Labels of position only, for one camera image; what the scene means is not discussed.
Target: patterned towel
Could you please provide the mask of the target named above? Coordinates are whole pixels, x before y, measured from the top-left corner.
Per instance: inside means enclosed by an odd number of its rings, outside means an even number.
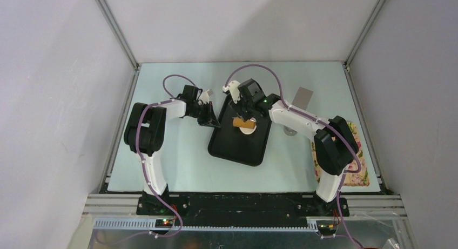
[[[356,154],[361,162],[362,170],[359,173],[349,173],[345,175],[345,182],[343,183],[344,186],[369,186],[369,175],[367,172],[367,165],[364,156],[362,155],[361,149],[361,139],[359,138],[358,130],[356,129],[356,125],[352,122],[348,122],[348,126],[352,131],[353,137],[355,138],[359,152]],[[322,171],[321,167],[318,165],[316,160],[316,150],[315,144],[312,142],[312,155],[313,155],[313,164],[315,165],[315,177],[318,182],[320,182],[320,173]],[[349,166],[349,170],[356,170],[358,166],[356,165],[356,161],[353,162]]]

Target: orange object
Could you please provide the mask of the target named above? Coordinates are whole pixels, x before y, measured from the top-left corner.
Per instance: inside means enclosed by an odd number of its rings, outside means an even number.
[[[244,127],[246,129],[254,129],[256,122],[252,120],[243,121],[241,118],[237,117],[232,120],[232,125],[234,127]]]

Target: table surface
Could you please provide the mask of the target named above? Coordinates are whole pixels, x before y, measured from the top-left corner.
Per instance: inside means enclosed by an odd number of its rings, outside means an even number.
[[[215,114],[219,115],[225,94],[221,88],[232,71],[247,63],[147,63],[142,64],[132,105],[136,102],[154,103],[169,99],[162,80],[170,74],[184,75],[206,90],[212,89]],[[343,192],[380,191],[352,95],[340,62],[268,62],[282,83],[286,100],[292,101],[301,86],[312,90],[307,111],[333,118],[336,115],[354,122],[366,155],[370,185],[343,187]],[[277,82],[262,68],[239,71],[234,80],[256,80],[265,94],[279,93]],[[177,95],[183,90],[184,79],[172,77],[166,82],[168,90]],[[287,136],[283,126],[272,124],[264,160],[251,167],[210,156],[207,147],[213,129],[201,127],[190,117],[166,123],[161,160],[164,177],[170,191],[183,192],[313,192],[315,180],[310,141],[297,134]],[[109,191],[141,191],[143,175],[140,162],[123,141],[119,144],[108,186]]]

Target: white vent strip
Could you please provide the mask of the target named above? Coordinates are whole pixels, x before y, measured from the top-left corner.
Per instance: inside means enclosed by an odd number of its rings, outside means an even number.
[[[98,218],[94,222],[94,229],[118,229],[118,230],[168,230],[169,228],[155,228],[157,219],[120,219],[120,218]],[[318,230],[316,221],[309,220],[308,227],[220,227],[220,226],[184,226],[183,230],[188,231],[301,231],[315,232]]]

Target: clear plastic object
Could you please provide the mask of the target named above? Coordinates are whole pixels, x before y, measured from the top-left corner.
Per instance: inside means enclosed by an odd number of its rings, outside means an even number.
[[[387,240],[385,245],[383,246],[382,249],[400,249],[401,247],[399,246],[398,242],[394,238],[390,238]]]

